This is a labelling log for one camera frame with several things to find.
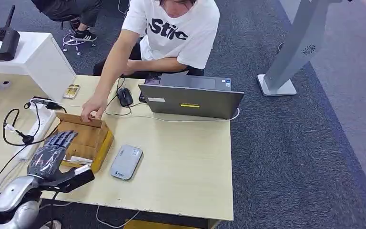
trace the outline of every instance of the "yellow sticker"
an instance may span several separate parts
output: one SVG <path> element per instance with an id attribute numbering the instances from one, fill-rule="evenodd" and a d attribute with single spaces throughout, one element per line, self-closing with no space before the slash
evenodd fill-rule
<path id="1" fill-rule="evenodd" d="M 198 104 L 180 104 L 182 107 L 193 107 L 193 108 L 200 108 Z"/>

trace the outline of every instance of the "power strip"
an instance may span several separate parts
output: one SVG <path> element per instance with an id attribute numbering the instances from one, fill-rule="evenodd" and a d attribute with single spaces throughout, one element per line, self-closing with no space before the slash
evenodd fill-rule
<path id="1" fill-rule="evenodd" d="M 34 111 L 34 113 L 36 114 L 36 119 L 37 119 L 36 107 L 32 104 L 29 109 Z M 40 141 L 45 137 L 47 131 L 51 127 L 51 125 L 54 122 L 55 117 L 56 117 L 55 111 L 47 109 L 45 107 L 45 105 L 43 105 L 43 104 L 37 104 L 37 109 L 39 110 L 40 128 L 39 128 L 39 131 L 34 136 L 34 141 Z M 31 129 L 29 130 L 27 135 L 33 136 L 34 133 L 37 131 L 38 126 L 39 126 L 39 121 L 36 120 L 36 122 L 31 127 Z M 39 147 L 39 145 L 40 144 L 34 144 L 34 145 L 30 145 L 30 146 L 26 147 L 16 156 L 16 159 L 18 159 L 19 161 L 29 160 L 31 155 L 34 154 L 34 152 Z M 18 146 L 15 153 L 19 152 L 19 150 L 21 150 L 22 148 L 23 148 L 23 146 Z"/>

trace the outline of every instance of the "power bank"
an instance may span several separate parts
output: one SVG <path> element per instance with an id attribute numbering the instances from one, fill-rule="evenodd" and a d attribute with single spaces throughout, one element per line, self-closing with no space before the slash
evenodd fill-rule
<path id="1" fill-rule="evenodd" d="M 110 174 L 123 180 L 131 179 L 142 154 L 140 148 L 130 145 L 121 146 L 110 168 Z"/>

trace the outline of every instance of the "desk leg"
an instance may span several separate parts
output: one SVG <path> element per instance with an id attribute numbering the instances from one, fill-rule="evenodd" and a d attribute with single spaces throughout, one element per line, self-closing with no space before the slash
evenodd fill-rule
<path id="1" fill-rule="evenodd" d="M 218 224 L 221 223 L 221 220 L 217 219 L 209 219 L 208 220 L 208 229 L 216 229 Z"/>

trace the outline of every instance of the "white t-shirt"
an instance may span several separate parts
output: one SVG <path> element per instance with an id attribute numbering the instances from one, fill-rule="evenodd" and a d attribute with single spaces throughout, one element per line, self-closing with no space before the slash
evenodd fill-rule
<path id="1" fill-rule="evenodd" d="M 131 0 L 122 29 L 140 35 L 144 61 L 177 57 L 177 61 L 203 69 L 217 33 L 220 12 L 214 0 L 197 0 L 179 18 L 171 18 L 158 0 Z"/>

